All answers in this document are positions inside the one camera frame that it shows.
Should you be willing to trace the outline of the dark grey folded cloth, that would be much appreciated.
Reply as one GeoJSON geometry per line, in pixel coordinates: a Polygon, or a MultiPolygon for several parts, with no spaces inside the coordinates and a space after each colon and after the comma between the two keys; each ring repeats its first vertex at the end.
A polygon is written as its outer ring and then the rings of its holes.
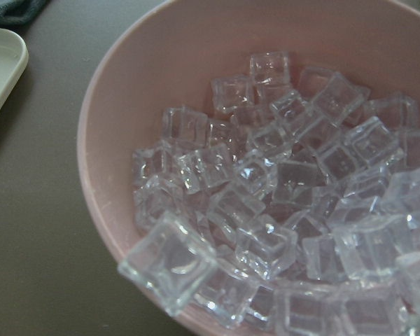
{"type": "Polygon", "coordinates": [[[0,0],[0,26],[25,25],[46,5],[46,0],[0,0]]]}

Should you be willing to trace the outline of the clear plastic ice cubes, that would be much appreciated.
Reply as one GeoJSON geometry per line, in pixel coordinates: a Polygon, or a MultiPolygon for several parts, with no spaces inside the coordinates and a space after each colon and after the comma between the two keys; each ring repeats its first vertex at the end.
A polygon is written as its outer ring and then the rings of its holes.
{"type": "Polygon", "coordinates": [[[420,335],[417,102],[315,66],[293,85],[285,52],[249,70],[134,151],[142,238],[119,273],[251,335],[420,335]]]}

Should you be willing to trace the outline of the beige plastic tray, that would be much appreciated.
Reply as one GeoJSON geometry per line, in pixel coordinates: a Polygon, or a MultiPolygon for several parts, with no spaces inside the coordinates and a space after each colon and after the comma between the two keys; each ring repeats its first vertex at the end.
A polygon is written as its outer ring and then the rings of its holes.
{"type": "Polygon", "coordinates": [[[27,67],[29,53],[23,38],[0,28],[0,110],[27,67]]]}

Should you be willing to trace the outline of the pink bowl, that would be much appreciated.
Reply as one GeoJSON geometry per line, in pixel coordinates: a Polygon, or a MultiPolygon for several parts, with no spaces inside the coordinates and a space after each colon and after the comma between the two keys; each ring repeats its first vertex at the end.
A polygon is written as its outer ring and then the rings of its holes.
{"type": "MultiPolygon", "coordinates": [[[[166,109],[213,116],[212,81],[249,75],[252,55],[273,52],[288,55],[293,85],[305,67],[321,67],[369,88],[371,99],[399,92],[420,110],[420,14],[396,1],[164,3],[110,49],[80,115],[80,179],[118,265],[142,238],[134,220],[134,151],[160,140],[166,109]]],[[[133,284],[165,312],[154,294],[133,284]]],[[[198,335],[251,335],[245,325],[224,328],[191,306],[171,317],[198,335]]]]}

